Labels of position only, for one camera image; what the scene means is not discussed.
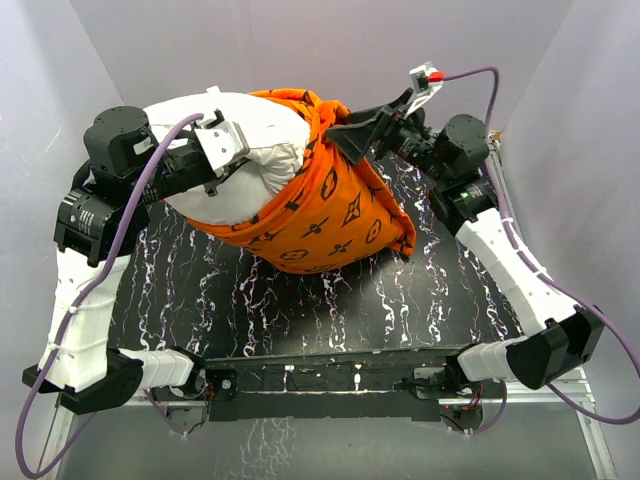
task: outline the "floor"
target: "floor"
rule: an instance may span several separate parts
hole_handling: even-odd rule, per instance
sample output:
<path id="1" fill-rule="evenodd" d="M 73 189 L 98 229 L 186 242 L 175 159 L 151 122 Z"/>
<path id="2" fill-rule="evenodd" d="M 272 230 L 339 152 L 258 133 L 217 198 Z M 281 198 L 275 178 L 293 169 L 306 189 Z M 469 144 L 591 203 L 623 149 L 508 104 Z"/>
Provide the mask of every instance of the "floor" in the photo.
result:
<path id="1" fill-rule="evenodd" d="M 207 424 L 183 441 L 152 408 L 122 407 L 95 418 L 58 480 L 597 478 L 578 417 L 562 404 L 511 404 L 500 427 L 470 441 L 440 428 L 402 418 L 260 419 Z"/>

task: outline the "gray wall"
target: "gray wall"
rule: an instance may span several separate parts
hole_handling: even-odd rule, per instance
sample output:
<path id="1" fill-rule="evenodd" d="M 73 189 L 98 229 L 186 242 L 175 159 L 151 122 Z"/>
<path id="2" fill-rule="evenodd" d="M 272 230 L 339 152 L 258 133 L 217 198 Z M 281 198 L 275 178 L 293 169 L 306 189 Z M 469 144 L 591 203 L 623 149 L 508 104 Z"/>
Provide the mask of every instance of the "gray wall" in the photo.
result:
<path id="1" fill-rule="evenodd" d="M 504 127 L 570 0 L 71 0 L 126 103 L 146 106 L 218 84 L 316 90 L 352 109 L 386 103 L 433 60 L 456 73 L 501 66 Z M 451 84 L 429 104 L 440 126 L 484 115 L 490 78 Z"/>
<path id="2" fill-rule="evenodd" d="M 640 4 L 576 2 L 504 134 L 523 234 L 551 274 L 640 345 Z M 588 364 L 598 411 L 638 407 L 638 377 L 614 338 Z M 622 479 L 638 478 L 640 424 L 605 427 Z"/>
<path id="3" fill-rule="evenodd" d="M 84 161 L 82 133 L 121 99 L 67 0 L 6 0 L 0 15 L 0 478 L 20 478 L 13 433 L 22 369 L 45 347 L 56 284 L 58 204 Z M 53 398 L 26 437 L 35 468 Z"/>

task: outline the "black marble surface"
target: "black marble surface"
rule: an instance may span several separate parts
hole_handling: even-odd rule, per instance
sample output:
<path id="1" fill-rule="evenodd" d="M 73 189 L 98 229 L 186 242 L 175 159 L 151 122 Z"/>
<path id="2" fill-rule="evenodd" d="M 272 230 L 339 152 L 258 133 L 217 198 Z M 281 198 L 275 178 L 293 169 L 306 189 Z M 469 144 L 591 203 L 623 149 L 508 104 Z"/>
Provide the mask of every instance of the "black marble surface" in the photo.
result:
<path id="1" fill-rule="evenodd" d="M 429 182 L 378 165 L 418 229 L 410 259 L 384 250 L 341 270 L 282 273 L 194 230 L 169 207 L 152 223 L 120 286 L 112 343 L 180 345 L 207 358 L 490 342 L 519 335 L 511 306 L 429 209 Z"/>

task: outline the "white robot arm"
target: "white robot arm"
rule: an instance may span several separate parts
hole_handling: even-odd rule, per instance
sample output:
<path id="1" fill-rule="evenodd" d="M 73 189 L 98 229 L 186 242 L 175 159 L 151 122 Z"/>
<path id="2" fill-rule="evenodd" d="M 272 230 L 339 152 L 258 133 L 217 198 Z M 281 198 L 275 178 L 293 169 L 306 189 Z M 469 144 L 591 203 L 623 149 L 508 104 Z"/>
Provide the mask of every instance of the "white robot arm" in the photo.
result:
<path id="1" fill-rule="evenodd" d="M 359 162 L 371 148 L 378 156 L 391 150 L 433 178 L 437 184 L 429 198 L 437 218 L 484 264 L 518 315 L 525 336 L 468 345 L 447 358 L 436 380 L 454 391 L 485 379 L 518 379 L 530 388 L 540 388 L 590 357 L 602 324 L 542 282 L 508 243 L 493 193 L 478 172 L 488 154 L 484 124 L 468 115 L 457 115 L 437 134 L 425 128 L 418 107 L 440 89 L 442 74 L 430 64 L 411 74 L 418 89 L 411 104 L 412 92 L 408 91 L 383 107 L 355 112 L 349 125 L 329 129 L 327 138 L 352 163 Z M 61 250 L 60 278 L 49 346 L 39 364 L 42 368 L 49 352 L 58 350 L 46 379 L 49 388 L 66 389 L 70 396 L 76 396 L 76 403 L 84 405 L 76 406 L 77 413 L 121 405 L 140 389 L 173 386 L 194 391 L 194 379 L 202 369 L 198 357 L 179 349 L 132 352 L 107 348 L 118 284 L 137 233 L 148 222 L 144 205 L 136 209 L 109 276 L 79 307 L 72 308 L 69 330 L 59 345 L 55 342 L 58 325 L 73 300 L 104 268 L 131 186 L 156 151 L 157 137 L 166 134 L 166 125 L 204 106 L 205 115 L 183 130 L 164 155 L 144 190 L 147 204 L 167 199 L 191 218 L 225 223 L 229 216 L 220 218 L 211 213 L 219 210 L 216 205 L 224 205 L 222 193 L 225 185 L 230 185 L 225 181 L 245 181 L 254 174 L 245 178 L 242 172 L 255 164 L 272 175 L 272 181 L 266 183 L 269 193 L 275 195 L 299 168 L 309 130 L 297 115 L 246 95 L 223 97 L 217 90 L 206 95 L 150 107 L 152 122 L 140 109 L 111 109 L 98 116 L 85 135 L 95 180 L 85 184 L 87 175 L 77 175 L 74 189 L 59 210 L 55 240 Z M 224 105 L 223 111 L 216 109 L 219 105 Z M 269 199 L 269 195 L 262 196 L 251 208 L 257 211 Z M 236 221 L 242 221 L 252 213 L 240 209 L 231 217 L 234 215 Z M 130 370 L 137 373 L 131 376 Z M 33 384 L 38 372 L 38 366 L 27 369 L 25 383 Z M 110 394 L 105 392 L 120 385 L 119 377 L 126 375 L 132 379 L 128 387 L 106 401 Z M 92 400 L 96 396 L 101 398 L 100 408 Z"/>
<path id="2" fill-rule="evenodd" d="M 105 232 L 115 234 L 131 179 L 135 180 L 136 171 L 139 173 L 144 167 L 144 159 L 149 159 L 152 147 L 158 146 L 169 127 L 193 111 L 206 113 L 183 132 L 184 138 L 172 141 L 164 173 L 159 167 L 159 173 L 144 191 L 146 203 L 166 199 L 180 213 L 195 220 L 238 223 L 258 213 L 300 168 L 309 125 L 286 107 L 251 95 L 221 93 L 214 87 L 205 94 L 148 107 L 148 121 L 142 111 L 130 107 L 99 115 L 85 136 L 87 149 L 93 154 L 90 170 L 95 180 L 87 184 L 75 182 L 59 211 L 56 303 L 47 349 L 37 369 L 41 370 L 51 351 L 57 350 L 56 360 L 46 375 L 51 386 L 80 395 L 102 382 L 110 370 L 113 376 L 115 365 L 122 363 L 116 358 L 123 357 L 139 361 L 141 377 L 137 390 L 184 386 L 190 376 L 193 381 L 197 365 L 195 357 L 186 352 L 126 349 L 116 352 L 107 348 L 118 285 L 130 261 L 126 252 L 131 250 L 135 238 L 125 242 L 128 245 L 121 250 L 123 254 L 116 259 L 106 279 L 80 306 L 72 307 L 78 295 L 105 268 L 104 258 L 110 247 Z M 126 131 L 117 132 L 121 125 Z M 114 151 L 119 151 L 121 158 L 109 158 Z M 110 189 L 107 198 L 101 198 L 106 192 L 101 182 Z M 138 214 L 144 217 L 140 209 Z M 142 218 L 137 231 L 145 225 Z M 137 231 L 129 232 L 129 237 L 135 237 Z M 57 344 L 60 323 L 70 310 L 72 320 Z M 132 390 L 131 387 L 126 395 L 114 399 L 112 406 L 126 402 Z"/>

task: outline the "orange fabric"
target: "orange fabric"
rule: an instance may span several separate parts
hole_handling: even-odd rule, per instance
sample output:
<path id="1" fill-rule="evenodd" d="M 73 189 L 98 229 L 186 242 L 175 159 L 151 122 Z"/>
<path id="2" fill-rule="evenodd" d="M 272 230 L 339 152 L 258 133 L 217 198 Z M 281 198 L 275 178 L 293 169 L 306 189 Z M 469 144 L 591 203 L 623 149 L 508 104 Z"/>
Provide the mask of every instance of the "orange fabric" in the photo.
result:
<path id="1" fill-rule="evenodd" d="M 246 247 L 289 273 L 317 273 L 347 265 L 385 246 L 413 253 L 416 230 L 391 190 L 363 160 L 351 166 L 324 133 L 349 110 L 313 92 L 256 92 L 296 111 L 311 125 L 311 141 L 296 176 L 250 221 L 196 228 Z"/>

